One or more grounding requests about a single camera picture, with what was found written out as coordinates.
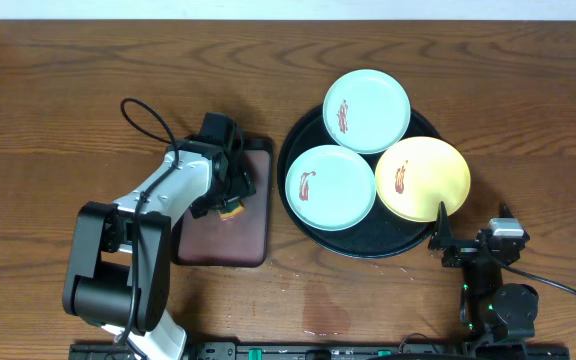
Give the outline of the orange green sponge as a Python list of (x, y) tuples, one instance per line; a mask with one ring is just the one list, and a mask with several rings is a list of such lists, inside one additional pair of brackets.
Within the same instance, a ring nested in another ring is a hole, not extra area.
[(239, 215), (245, 209), (241, 200), (233, 200), (226, 202), (225, 205), (218, 210), (219, 218), (221, 220), (228, 220)]

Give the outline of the light blue plate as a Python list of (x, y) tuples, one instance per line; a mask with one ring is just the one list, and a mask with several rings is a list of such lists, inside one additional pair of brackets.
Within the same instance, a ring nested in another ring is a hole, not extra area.
[(411, 105), (402, 85), (387, 73), (361, 69), (328, 89), (322, 118), (329, 136), (359, 154), (381, 153), (406, 133)]
[(290, 165), (284, 193), (306, 225), (341, 231), (363, 220), (376, 199), (375, 175), (367, 161), (339, 145), (320, 145)]

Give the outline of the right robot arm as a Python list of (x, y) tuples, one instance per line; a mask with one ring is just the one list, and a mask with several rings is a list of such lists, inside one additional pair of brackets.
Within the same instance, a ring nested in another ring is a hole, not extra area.
[(525, 284), (505, 283), (502, 269), (520, 259), (530, 239), (505, 205), (473, 240), (453, 236), (445, 204), (438, 206), (434, 233), (428, 248), (443, 252), (446, 268), (462, 270), (460, 321), (475, 340), (489, 344), (525, 340), (535, 335), (539, 296)]

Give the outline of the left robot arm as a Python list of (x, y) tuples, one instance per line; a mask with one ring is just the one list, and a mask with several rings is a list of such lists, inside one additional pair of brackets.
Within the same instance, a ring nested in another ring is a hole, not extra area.
[(173, 141), (162, 164), (131, 193), (79, 211), (63, 292), (66, 313), (129, 343), (140, 357), (179, 359), (185, 330), (166, 310), (171, 234), (185, 213), (231, 210), (257, 190), (241, 159), (251, 140), (231, 145)]

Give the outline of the black rectangular tray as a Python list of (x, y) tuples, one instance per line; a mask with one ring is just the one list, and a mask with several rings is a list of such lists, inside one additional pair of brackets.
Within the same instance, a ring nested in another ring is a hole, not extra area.
[(266, 258), (273, 143), (251, 139), (242, 162), (256, 193), (242, 200), (240, 213), (223, 219), (216, 210), (200, 218), (186, 211), (172, 230), (171, 262), (187, 266), (257, 267)]

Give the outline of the yellow plate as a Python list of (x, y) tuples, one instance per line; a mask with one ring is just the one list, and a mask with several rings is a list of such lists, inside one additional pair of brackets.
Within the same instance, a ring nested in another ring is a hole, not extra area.
[(468, 197), (471, 174), (464, 157), (449, 143), (416, 136), (386, 150), (375, 169), (377, 194), (395, 215), (433, 222), (438, 207), (456, 212)]

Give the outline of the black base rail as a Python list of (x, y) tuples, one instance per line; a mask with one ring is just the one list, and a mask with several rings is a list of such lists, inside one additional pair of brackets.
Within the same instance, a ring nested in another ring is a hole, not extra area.
[(456, 346), (412, 343), (399, 346), (341, 345), (237, 345), (232, 342), (205, 342), (186, 347), (183, 360), (361, 360), (439, 359), (463, 356), (467, 359), (566, 360), (567, 349), (538, 345), (484, 346), (472, 355)]

